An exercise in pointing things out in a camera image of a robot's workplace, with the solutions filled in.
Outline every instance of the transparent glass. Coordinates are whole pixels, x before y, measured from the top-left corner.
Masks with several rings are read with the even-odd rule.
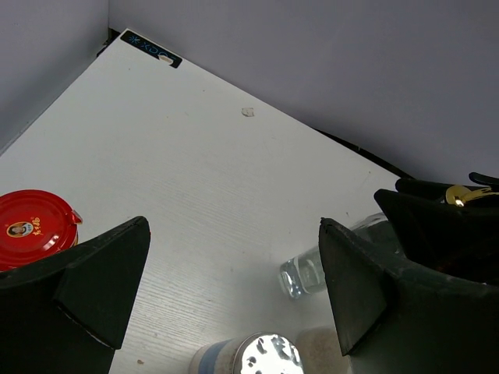
[[[397,236],[383,213],[373,214],[350,228],[368,242],[386,245],[394,253],[401,253]],[[279,280],[284,293],[301,298],[326,289],[326,281],[319,247],[316,246],[281,265]]]

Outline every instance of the red jar lid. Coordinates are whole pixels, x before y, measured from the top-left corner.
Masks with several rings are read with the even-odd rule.
[[[0,271],[73,246],[82,220],[53,193],[25,189],[0,197]]]

